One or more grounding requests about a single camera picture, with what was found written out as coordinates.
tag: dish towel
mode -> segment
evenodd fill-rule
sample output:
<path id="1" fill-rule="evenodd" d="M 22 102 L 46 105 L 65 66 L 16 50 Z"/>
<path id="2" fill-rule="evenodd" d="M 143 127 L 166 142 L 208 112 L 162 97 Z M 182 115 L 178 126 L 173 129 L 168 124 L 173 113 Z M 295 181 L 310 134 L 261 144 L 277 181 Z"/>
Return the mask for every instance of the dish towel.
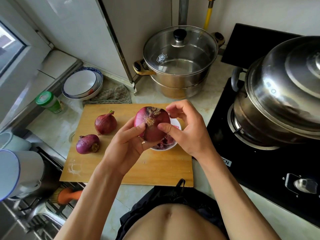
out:
<path id="1" fill-rule="evenodd" d="M 130 93 L 124 85 L 103 90 L 97 96 L 82 102 L 85 104 L 131 104 Z"/>

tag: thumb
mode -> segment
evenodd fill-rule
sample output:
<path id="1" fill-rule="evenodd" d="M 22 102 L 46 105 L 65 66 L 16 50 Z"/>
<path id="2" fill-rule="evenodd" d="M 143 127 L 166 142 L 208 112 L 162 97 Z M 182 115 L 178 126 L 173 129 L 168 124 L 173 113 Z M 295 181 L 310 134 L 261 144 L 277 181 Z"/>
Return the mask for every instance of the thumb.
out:
<path id="1" fill-rule="evenodd" d="M 140 125 L 136 126 L 136 127 L 132 127 L 126 131 L 122 132 L 121 135 L 121 141 L 123 143 L 126 143 L 127 141 L 129 141 L 130 139 L 141 135 L 144 130 L 146 129 L 146 123 L 141 123 Z"/>
<path id="2" fill-rule="evenodd" d="M 178 143 L 183 137 L 183 132 L 169 123 L 158 124 L 158 129 L 172 136 L 172 138 Z"/>

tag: person's right hand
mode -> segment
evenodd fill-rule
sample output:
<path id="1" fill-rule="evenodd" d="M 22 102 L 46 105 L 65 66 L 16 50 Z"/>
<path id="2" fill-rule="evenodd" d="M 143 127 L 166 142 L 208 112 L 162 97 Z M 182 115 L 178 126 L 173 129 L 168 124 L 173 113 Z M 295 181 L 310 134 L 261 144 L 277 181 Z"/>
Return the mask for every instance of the person's right hand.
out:
<path id="1" fill-rule="evenodd" d="M 160 123 L 158 129 L 172 136 L 186 153 L 199 161 L 216 152 L 201 114 L 188 100 L 173 102 L 166 110 L 171 118 L 183 119 L 186 128 L 180 130 L 171 124 Z"/>

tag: stove knob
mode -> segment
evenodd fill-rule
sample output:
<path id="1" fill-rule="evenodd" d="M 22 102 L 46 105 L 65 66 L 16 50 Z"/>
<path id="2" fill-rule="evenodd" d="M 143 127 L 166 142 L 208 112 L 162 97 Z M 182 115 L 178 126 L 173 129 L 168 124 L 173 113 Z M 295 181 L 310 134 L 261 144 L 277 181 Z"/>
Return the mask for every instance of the stove knob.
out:
<path id="1" fill-rule="evenodd" d="M 317 187 L 318 183 L 313 181 L 309 178 L 301 178 L 296 181 L 294 181 L 294 186 L 304 192 L 304 193 L 310 193 L 310 194 L 316 194 L 317 193 Z"/>

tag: stacked plates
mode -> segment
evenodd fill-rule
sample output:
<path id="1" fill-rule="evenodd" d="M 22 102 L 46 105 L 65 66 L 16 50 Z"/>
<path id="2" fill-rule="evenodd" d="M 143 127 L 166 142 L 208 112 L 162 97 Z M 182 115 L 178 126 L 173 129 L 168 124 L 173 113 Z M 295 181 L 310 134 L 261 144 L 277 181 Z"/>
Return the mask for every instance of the stacked plates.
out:
<path id="1" fill-rule="evenodd" d="M 103 76 L 94 67 L 83 67 L 73 72 L 62 86 L 62 93 L 69 99 L 89 100 L 102 89 Z"/>

